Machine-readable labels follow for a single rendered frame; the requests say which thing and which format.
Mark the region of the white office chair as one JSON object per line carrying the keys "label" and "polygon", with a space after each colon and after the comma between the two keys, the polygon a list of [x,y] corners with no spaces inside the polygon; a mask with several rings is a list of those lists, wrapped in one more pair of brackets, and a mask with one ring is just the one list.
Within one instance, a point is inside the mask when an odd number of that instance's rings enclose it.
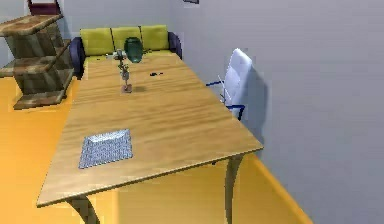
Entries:
{"label": "white office chair", "polygon": [[233,50],[224,78],[206,83],[206,86],[221,85],[220,101],[238,119],[242,119],[245,106],[247,82],[252,69],[252,59],[239,48]]}

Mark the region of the light wooden table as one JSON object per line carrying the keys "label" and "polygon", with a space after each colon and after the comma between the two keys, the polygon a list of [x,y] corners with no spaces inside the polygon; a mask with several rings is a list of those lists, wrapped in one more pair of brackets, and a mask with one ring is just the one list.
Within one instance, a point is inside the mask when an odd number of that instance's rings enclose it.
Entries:
{"label": "light wooden table", "polygon": [[[122,92],[117,65],[113,59],[88,62],[37,206],[76,204],[86,223],[96,224],[91,194],[225,160],[230,213],[242,158],[261,143],[177,55],[146,55],[130,65],[131,93]],[[132,158],[78,168],[86,136],[121,129],[130,130]]]}

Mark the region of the yellow sofa with dark arms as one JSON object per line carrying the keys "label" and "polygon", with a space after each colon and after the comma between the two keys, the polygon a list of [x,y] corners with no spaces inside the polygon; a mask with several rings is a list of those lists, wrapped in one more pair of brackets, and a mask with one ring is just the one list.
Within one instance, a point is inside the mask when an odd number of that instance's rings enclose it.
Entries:
{"label": "yellow sofa with dark arms", "polygon": [[83,28],[69,47],[74,75],[80,80],[89,61],[105,59],[117,49],[123,50],[130,37],[138,38],[147,54],[172,52],[182,58],[180,38],[164,24]]}

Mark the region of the brown wooden shelf unit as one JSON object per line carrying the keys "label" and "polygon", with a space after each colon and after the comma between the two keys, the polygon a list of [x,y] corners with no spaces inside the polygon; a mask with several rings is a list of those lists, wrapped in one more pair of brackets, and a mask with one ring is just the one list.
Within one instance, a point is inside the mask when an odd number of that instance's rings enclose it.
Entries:
{"label": "brown wooden shelf unit", "polygon": [[14,59],[0,68],[0,77],[13,77],[21,90],[14,110],[60,104],[72,81],[70,39],[57,25],[62,15],[27,15],[0,24]]}

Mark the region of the grey desk lamp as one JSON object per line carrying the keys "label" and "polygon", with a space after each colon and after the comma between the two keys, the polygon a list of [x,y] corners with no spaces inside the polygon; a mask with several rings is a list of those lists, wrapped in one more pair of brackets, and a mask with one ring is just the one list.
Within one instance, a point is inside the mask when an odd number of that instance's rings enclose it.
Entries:
{"label": "grey desk lamp", "polygon": [[128,83],[129,80],[129,71],[128,71],[128,65],[124,64],[123,61],[125,59],[122,50],[117,49],[116,54],[113,56],[115,60],[119,61],[118,68],[120,69],[120,75],[122,77],[122,80],[124,81],[124,85],[122,86],[122,92],[123,93],[131,93],[132,92],[132,85]]}

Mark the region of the dark red box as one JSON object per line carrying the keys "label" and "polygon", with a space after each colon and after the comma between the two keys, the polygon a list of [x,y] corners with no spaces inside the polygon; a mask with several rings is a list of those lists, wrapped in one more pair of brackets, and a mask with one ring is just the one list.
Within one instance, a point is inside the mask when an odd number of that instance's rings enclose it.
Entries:
{"label": "dark red box", "polygon": [[30,13],[35,15],[60,15],[61,9],[58,0],[53,0],[48,3],[33,3],[32,0],[27,0]]}

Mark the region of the dark green vase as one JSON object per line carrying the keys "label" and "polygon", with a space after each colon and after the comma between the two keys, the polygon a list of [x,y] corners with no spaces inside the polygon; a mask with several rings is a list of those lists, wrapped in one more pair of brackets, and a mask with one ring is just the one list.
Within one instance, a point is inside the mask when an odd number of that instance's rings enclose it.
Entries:
{"label": "dark green vase", "polygon": [[139,63],[142,60],[143,46],[139,38],[127,38],[124,42],[124,51],[132,63]]}

